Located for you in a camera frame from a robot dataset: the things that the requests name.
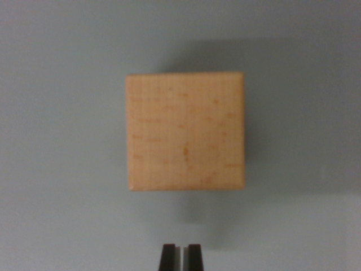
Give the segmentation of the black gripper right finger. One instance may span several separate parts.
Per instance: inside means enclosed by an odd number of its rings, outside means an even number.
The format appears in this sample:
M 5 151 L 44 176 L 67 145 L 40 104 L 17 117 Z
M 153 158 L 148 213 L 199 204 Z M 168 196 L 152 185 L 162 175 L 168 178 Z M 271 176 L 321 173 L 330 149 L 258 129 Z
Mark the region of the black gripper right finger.
M 189 244 L 183 249 L 183 271 L 204 271 L 200 244 Z

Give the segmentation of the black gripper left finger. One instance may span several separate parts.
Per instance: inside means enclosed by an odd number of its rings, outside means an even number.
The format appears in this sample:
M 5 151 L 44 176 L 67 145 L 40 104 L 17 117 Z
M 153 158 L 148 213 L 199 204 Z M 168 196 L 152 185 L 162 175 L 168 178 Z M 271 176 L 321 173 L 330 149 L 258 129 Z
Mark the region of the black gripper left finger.
M 159 271 L 178 271 L 181 269 L 181 252 L 176 244 L 164 244 L 162 247 Z

